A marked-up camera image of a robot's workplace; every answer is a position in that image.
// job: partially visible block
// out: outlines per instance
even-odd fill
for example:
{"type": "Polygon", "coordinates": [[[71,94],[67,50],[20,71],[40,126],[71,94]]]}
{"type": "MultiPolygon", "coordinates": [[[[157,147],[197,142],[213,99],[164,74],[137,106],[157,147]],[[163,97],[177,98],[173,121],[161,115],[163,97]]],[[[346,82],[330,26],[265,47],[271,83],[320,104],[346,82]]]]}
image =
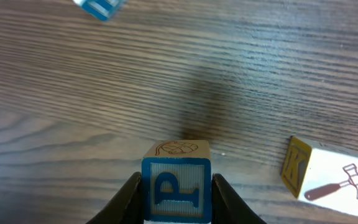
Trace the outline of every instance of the partially visible block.
{"type": "Polygon", "coordinates": [[[300,201],[358,216],[358,153],[292,137],[282,180],[300,201]]]}
{"type": "Polygon", "coordinates": [[[211,221],[211,156],[208,141],[156,143],[142,161],[145,219],[211,221]]]}
{"type": "Polygon", "coordinates": [[[94,17],[106,21],[118,11],[125,0],[74,0],[74,2],[94,17]]]}

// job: white block face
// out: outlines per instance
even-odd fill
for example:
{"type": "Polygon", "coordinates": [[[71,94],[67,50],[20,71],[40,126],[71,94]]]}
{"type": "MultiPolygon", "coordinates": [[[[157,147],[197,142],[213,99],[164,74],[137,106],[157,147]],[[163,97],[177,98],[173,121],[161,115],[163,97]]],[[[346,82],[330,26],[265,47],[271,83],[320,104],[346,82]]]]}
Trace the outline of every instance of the white block face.
{"type": "Polygon", "coordinates": [[[298,199],[358,216],[358,157],[314,148],[298,199]]]}
{"type": "MultiPolygon", "coordinates": [[[[204,209],[204,165],[193,164],[161,164],[150,163],[150,205],[152,215],[176,215],[186,217],[202,217],[204,209]],[[179,193],[191,194],[198,189],[198,207],[193,202],[178,200],[163,200],[155,204],[155,183],[159,174],[169,172],[178,180],[179,193]]],[[[161,184],[161,192],[173,192],[169,181],[161,184]]]]}

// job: blue letter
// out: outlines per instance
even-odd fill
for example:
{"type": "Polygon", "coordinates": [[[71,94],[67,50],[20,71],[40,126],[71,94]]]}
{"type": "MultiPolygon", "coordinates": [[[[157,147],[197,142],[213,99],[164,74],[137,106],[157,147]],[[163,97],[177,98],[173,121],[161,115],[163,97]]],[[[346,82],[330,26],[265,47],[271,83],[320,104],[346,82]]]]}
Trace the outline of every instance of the blue letter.
{"type": "Polygon", "coordinates": [[[173,200],[179,202],[193,202],[193,206],[198,208],[198,188],[194,189],[191,194],[179,193],[179,183],[177,177],[170,172],[162,172],[158,175],[154,185],[154,203],[159,204],[163,200],[173,200]],[[168,181],[172,185],[173,192],[161,192],[161,185],[164,181],[168,181]]]}

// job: wooden floor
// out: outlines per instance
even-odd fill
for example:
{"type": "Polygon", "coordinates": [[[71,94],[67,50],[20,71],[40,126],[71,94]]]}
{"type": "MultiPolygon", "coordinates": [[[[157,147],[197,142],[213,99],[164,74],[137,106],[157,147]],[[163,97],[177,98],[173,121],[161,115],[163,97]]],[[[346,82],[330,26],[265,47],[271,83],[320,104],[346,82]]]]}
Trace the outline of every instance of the wooden floor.
{"type": "Polygon", "coordinates": [[[358,1],[0,0],[0,223],[85,223],[158,139],[267,223],[358,223],[285,188],[294,134],[358,151],[358,1]]]}

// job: hammer handle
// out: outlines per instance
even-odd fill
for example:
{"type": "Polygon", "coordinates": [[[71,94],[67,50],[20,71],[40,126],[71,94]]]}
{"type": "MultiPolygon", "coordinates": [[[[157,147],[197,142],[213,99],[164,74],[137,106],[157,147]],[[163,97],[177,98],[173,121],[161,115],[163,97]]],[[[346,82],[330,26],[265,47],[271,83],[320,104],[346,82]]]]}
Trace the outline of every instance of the hammer handle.
{"type": "Polygon", "coordinates": [[[309,201],[319,199],[321,197],[327,196],[335,191],[339,190],[341,186],[339,184],[327,184],[316,189],[311,189],[305,192],[305,198],[309,201]]]}

